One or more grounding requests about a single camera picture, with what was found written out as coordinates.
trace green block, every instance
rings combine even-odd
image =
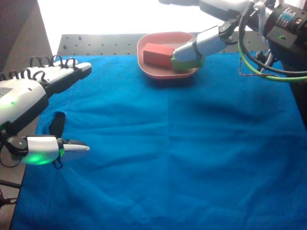
[[[193,61],[178,61],[175,58],[172,58],[172,67],[174,70],[186,70],[192,68],[201,68],[205,63],[206,57],[202,57],[200,60]]]

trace blue fabric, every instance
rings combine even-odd
[[[63,111],[63,137],[91,153],[28,166],[13,230],[307,229],[307,132],[288,84],[239,76],[238,54],[179,83],[149,80],[135,56],[77,59],[92,74],[50,99],[37,134]]]

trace red block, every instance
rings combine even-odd
[[[161,67],[172,68],[171,59],[174,50],[173,47],[147,43],[143,51],[144,62]]]

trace white backdrop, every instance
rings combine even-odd
[[[296,5],[298,0],[285,2]],[[53,54],[62,34],[201,32],[223,22],[199,7],[163,5],[158,0],[38,0]]]

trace white cable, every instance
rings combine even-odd
[[[268,66],[268,65],[270,65],[273,61],[274,61],[274,56],[273,56],[273,54],[270,52],[269,57],[268,57],[268,60],[265,62],[265,65]]]

